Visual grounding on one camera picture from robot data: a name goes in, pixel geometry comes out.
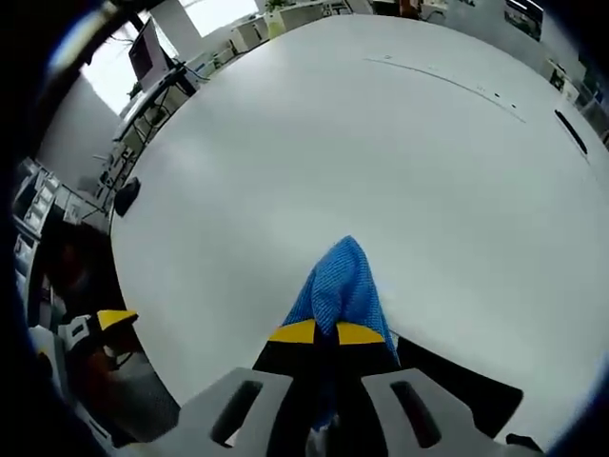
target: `blue microfiber cloth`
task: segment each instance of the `blue microfiber cloth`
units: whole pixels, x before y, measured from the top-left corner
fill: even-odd
[[[368,327],[384,338],[398,360],[377,288],[362,248],[345,236],[313,268],[284,325],[315,319],[324,335],[338,322]]]

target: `blue cloth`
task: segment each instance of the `blue cloth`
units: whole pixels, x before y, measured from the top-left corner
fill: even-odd
[[[315,319],[324,335],[338,322],[371,328],[381,334],[398,360],[370,266],[351,236],[334,245],[313,268],[284,325],[307,319]]]

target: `computer monitor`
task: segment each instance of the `computer monitor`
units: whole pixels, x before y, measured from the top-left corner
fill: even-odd
[[[157,83],[169,71],[169,65],[159,38],[154,29],[154,23],[149,19],[129,50],[129,59],[140,81],[142,91],[146,91]]]

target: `window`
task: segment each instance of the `window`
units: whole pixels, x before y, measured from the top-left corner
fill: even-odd
[[[141,12],[139,16],[146,22],[150,14]],[[161,47],[169,57],[175,57],[175,48],[160,28],[155,29]],[[124,24],[93,54],[91,63],[82,68],[93,90],[117,114],[128,104],[129,93],[137,81],[128,55],[137,34],[131,23]]]
[[[258,12],[255,0],[180,0],[180,3],[201,36]]]

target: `round table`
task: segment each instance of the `round table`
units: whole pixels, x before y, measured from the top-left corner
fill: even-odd
[[[498,438],[548,447],[609,348],[608,164],[508,54],[425,23],[327,18],[222,70],[161,129],[113,218],[116,268],[183,405],[251,367],[351,234],[391,328],[522,389]]]

